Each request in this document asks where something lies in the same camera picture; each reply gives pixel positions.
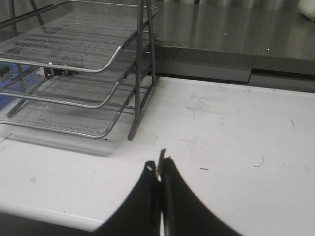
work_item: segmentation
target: scuff mark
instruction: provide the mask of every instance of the scuff mark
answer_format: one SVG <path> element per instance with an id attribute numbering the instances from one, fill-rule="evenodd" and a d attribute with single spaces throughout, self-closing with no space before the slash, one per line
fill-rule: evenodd
<path id="1" fill-rule="evenodd" d="M 186 142 L 192 142 L 192 143 L 195 143 L 195 142 L 196 142 L 196 141 L 193 141 L 193 140 L 187 140 L 187 139 L 179 139 L 179 140 L 186 141 Z"/>
<path id="2" fill-rule="evenodd" d="M 36 177 L 34 177 L 34 178 L 31 178 L 31 179 L 30 179 L 30 182 L 35 183 L 35 182 L 36 182 L 36 180 L 37 180 L 37 178 L 36 178 Z"/>
<path id="3" fill-rule="evenodd" d="M 6 137 L 5 139 L 1 140 L 0 143 L 2 143 L 2 142 L 4 142 L 5 140 L 7 140 L 11 135 L 12 135 L 12 133 L 10 133 L 10 134 L 8 135 L 8 137 Z"/>
<path id="4" fill-rule="evenodd" d="M 199 101 L 204 101 L 204 100 L 206 100 L 206 101 L 212 101 L 212 99 L 209 98 L 209 97 L 207 97 L 207 96 L 198 96 L 198 95 L 192 95 L 192 96 L 190 96 L 189 99 L 190 99 L 190 100 L 198 99 Z"/>
<path id="5" fill-rule="evenodd" d="M 211 114 L 217 114 L 217 115 L 222 115 L 220 112 L 216 111 L 211 111 L 208 109 L 207 105 L 202 105 L 202 104 L 195 104 L 194 106 L 186 106 L 188 110 L 191 110 L 193 112 L 192 117 L 195 119 L 195 112 L 204 112 L 204 113 L 211 113 Z"/>
<path id="6" fill-rule="evenodd" d="M 219 88 L 220 88 L 220 90 L 221 90 L 222 92 L 224 92 L 224 91 L 230 91 L 229 89 L 224 88 L 222 85 L 220 85 Z"/>
<path id="7" fill-rule="evenodd" d="M 293 125 L 293 128 L 295 129 L 295 125 L 294 125 L 294 123 L 293 123 L 293 120 L 290 119 L 290 121 L 291 121 L 291 123 L 292 123 L 292 125 Z"/>
<path id="8" fill-rule="evenodd" d="M 264 160 L 264 156 L 262 155 L 261 156 L 261 163 L 259 165 L 253 165 L 254 167 L 262 167 L 262 165 L 265 163 L 265 160 Z"/>
<path id="9" fill-rule="evenodd" d="M 223 101 L 221 98 L 218 98 L 218 97 L 214 97 L 214 96 L 211 96 L 213 99 L 217 100 L 217 101 Z"/>

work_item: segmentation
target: gray metal rod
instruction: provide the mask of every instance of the gray metal rod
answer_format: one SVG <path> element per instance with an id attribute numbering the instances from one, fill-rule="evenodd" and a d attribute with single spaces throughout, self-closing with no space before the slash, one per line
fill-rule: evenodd
<path id="1" fill-rule="evenodd" d="M 140 111 L 140 77 L 141 77 L 141 51 L 142 51 L 142 23 L 143 23 L 143 3 L 139 0 L 138 23 L 137 23 L 137 52 L 136 52 L 136 83 L 135 83 L 135 119 L 139 119 Z"/>
<path id="2" fill-rule="evenodd" d="M 152 22 L 152 8 L 151 8 L 151 0 L 147 1 L 147 15 L 149 21 L 149 38 L 150 38 L 150 47 L 151 47 L 151 73 L 152 73 L 152 83 L 156 83 L 156 65 L 155 65 L 155 53 L 154 53 L 154 36 L 153 36 L 153 22 Z"/>
<path id="3" fill-rule="evenodd" d="M 139 0 L 138 4 L 138 19 L 137 19 L 137 51 L 136 51 L 136 83 L 135 83 L 135 111 L 134 111 L 134 121 L 130 132 L 128 134 L 128 139 L 132 140 L 141 116 L 141 108 L 140 108 L 140 83 L 141 83 L 141 54 L 142 54 L 142 26 L 143 26 L 143 6 L 144 0 Z"/>
<path id="4" fill-rule="evenodd" d="M 30 92 L 37 90 L 40 86 L 42 85 L 42 83 L 37 84 L 36 86 L 34 86 L 32 89 L 30 89 Z M 17 104 L 15 104 L 11 110 L 7 113 L 8 118 L 12 118 L 15 114 L 17 114 L 19 112 L 19 108 L 22 107 L 22 105 L 27 102 L 27 99 L 21 99 Z"/>
<path id="5" fill-rule="evenodd" d="M 34 2 L 34 0 L 30 0 L 30 4 L 33 8 L 33 10 L 37 10 L 37 6 L 36 6 L 36 3 Z M 40 24 L 40 26 L 42 27 L 44 33 L 47 31 L 46 27 L 44 26 L 44 21 L 43 21 L 43 18 L 41 18 L 40 14 L 36 14 L 36 18 Z"/>
<path id="6" fill-rule="evenodd" d="M 14 78 L 11 79 L 11 82 L 9 84 L 0 88 L 0 93 L 2 90 L 9 88 L 10 86 L 16 84 L 17 82 L 20 82 L 21 80 L 23 80 L 26 76 L 30 75 L 35 70 L 36 70 L 36 67 L 30 67 L 27 70 L 25 70 L 23 73 L 21 73 L 21 74 L 19 73 L 17 76 L 15 76 Z"/>
<path id="7" fill-rule="evenodd" d="M 14 18 L 15 17 L 14 0 L 9 0 L 8 4 L 9 4 L 9 17 L 10 18 Z M 17 36 L 18 35 L 18 31 L 16 29 L 16 24 L 11 25 L 11 31 L 12 31 L 13 36 Z"/>
<path id="8" fill-rule="evenodd" d="M 150 95 L 150 93 L 151 93 L 151 91 L 152 91 L 154 86 L 155 86 L 155 84 L 152 83 L 151 86 L 146 91 L 146 93 L 144 94 L 142 102 L 140 104 L 140 107 L 141 107 L 142 110 L 143 110 L 144 106 L 146 105 L 146 102 L 147 102 L 147 100 L 149 98 L 149 95 Z"/>

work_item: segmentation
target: wire mesh desk tray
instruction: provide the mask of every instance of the wire mesh desk tray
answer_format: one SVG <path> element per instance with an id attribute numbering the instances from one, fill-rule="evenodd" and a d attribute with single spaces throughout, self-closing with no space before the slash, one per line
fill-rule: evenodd
<path id="1" fill-rule="evenodd" d="M 0 123 L 100 138 L 134 97 L 131 140 L 157 79 L 146 2 L 69 0 L 0 23 L 0 61 L 17 71 L 0 82 Z"/>
<path id="2" fill-rule="evenodd" d="M 45 8 L 31 17 L 3 22 L 0 61 L 101 72 L 136 37 L 137 8 L 71 0 Z M 158 9 L 151 9 L 155 16 Z M 143 14 L 143 28 L 146 25 L 148 17 Z"/>
<path id="3" fill-rule="evenodd" d="M 144 57 L 142 71 L 150 67 Z M 101 73 L 55 75 L 47 79 L 43 68 L 30 67 L 7 83 L 0 83 L 0 95 L 78 107 L 97 108 L 107 103 L 119 84 L 134 70 L 135 53 L 123 51 L 112 66 Z"/>
<path id="4" fill-rule="evenodd" d="M 5 97 L 0 123 L 100 138 L 111 131 L 131 97 L 132 87 L 120 86 L 110 103 L 96 109 Z"/>

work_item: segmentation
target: gray countertop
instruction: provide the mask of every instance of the gray countertop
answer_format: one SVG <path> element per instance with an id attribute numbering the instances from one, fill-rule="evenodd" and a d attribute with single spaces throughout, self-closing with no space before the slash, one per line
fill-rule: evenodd
<path id="1" fill-rule="evenodd" d="M 154 5 L 158 59 L 315 75 L 315 23 L 296 11 Z"/>

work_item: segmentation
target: metal mesh tray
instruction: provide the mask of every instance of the metal mesh tray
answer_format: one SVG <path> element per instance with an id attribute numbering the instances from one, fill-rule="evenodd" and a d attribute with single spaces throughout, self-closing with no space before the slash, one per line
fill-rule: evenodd
<path id="1" fill-rule="evenodd" d="M 107 135 L 130 98 L 132 87 L 120 87 L 112 101 L 97 109 L 4 97 L 0 123 L 55 131 L 89 138 Z"/>
<path id="2" fill-rule="evenodd" d="M 96 73 L 135 37 L 136 27 L 137 6 L 65 1 L 0 25 L 0 61 Z"/>
<path id="3" fill-rule="evenodd" d="M 141 70 L 145 71 L 150 66 L 151 60 L 147 55 L 143 59 Z M 22 73 L 13 78 L 12 81 L 0 83 L 0 95 L 97 108 L 111 99 L 119 84 L 124 82 L 133 68 L 134 52 L 123 51 L 121 58 L 115 60 L 113 65 L 102 73 L 80 72 L 69 76 L 56 75 L 46 79 L 41 68 L 26 77 Z"/>

